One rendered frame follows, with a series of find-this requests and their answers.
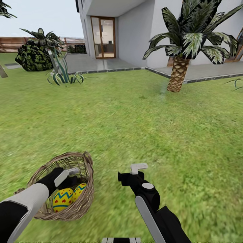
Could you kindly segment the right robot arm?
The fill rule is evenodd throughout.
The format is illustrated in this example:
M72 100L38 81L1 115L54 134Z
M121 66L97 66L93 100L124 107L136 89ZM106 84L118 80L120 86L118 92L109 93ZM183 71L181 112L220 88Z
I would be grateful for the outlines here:
M118 172L122 186L130 186L135 194L136 206L143 217L155 243L191 243L177 216L167 206L159 210L160 195L154 185L144 180L147 163L131 164L130 173Z

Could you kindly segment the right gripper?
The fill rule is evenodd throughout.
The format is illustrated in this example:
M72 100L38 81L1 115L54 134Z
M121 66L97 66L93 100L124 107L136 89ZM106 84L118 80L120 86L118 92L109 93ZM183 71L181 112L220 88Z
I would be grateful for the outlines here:
M138 172L138 174L130 174L130 173L122 173L118 172L118 181L122 182L122 186L130 186L132 189L132 182L136 179L142 179L144 180L144 173ZM133 190L133 189L132 189Z

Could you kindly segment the easter egg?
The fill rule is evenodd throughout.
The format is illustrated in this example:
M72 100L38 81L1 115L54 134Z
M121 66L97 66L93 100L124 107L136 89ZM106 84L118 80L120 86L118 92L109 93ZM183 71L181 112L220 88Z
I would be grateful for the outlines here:
M72 205L72 195L74 190L68 187L62 190L57 190L52 198L52 207L54 213L64 210L66 207Z
M82 193L82 191L84 190L86 185L87 185L86 182L82 182L75 187L73 195L72 195L73 202L75 202L78 199L78 197L80 196L80 194Z

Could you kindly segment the wicker basket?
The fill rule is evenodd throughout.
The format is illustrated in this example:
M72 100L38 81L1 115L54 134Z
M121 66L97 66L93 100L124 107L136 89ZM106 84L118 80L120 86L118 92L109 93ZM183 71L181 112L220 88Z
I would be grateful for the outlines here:
M54 213L52 204L50 204L50 207L48 207L47 202L43 204L43 206L39 209L39 211L35 214L34 219L39 220L61 220L61 221L69 221L69 220L79 220L83 217L83 215L89 210L89 208L92 205L93 199L94 199L94 178L93 178L93 161L91 158L91 154L89 152L78 153L78 152L66 152L64 154L61 154L59 156L55 156L52 158L49 162L41 166L37 171L34 172L32 177L30 178L30 181L27 183L26 188L30 187L31 185L35 184L38 180L40 180L38 174L41 171L46 170L48 173L51 173L51 170L49 167L47 167L49 164L52 165L53 163L56 163L56 167L60 167L59 161L65 160L67 162L67 167L69 169L72 168L72 164L69 161L68 158L73 157L73 160L77 160L78 158L82 158L82 166L84 167L85 175L82 173L79 174L81 182L86 182L87 185L76 200L75 203L72 205L66 207L64 210L59 211L57 213ZM75 189L75 186L72 186L72 190ZM24 191L24 189L18 189L17 192L14 192L13 195L16 195L17 193L20 193L21 191Z

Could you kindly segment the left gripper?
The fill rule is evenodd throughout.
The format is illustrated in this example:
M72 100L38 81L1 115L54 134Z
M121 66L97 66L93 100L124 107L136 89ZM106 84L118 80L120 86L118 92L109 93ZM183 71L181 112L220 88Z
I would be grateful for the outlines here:
M80 183L82 183L82 182L80 180L80 177L78 177L77 175L69 176L68 183L64 186L59 185L59 187L57 189L62 190L62 189L68 188L68 187L76 186Z

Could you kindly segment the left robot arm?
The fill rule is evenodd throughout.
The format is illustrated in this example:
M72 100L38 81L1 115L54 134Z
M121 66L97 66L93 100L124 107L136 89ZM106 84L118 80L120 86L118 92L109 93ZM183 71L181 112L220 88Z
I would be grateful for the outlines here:
M14 243L21 235L35 214L45 202L55 193L81 182L81 169L74 166L71 169L55 167L24 191L0 202L0 243Z

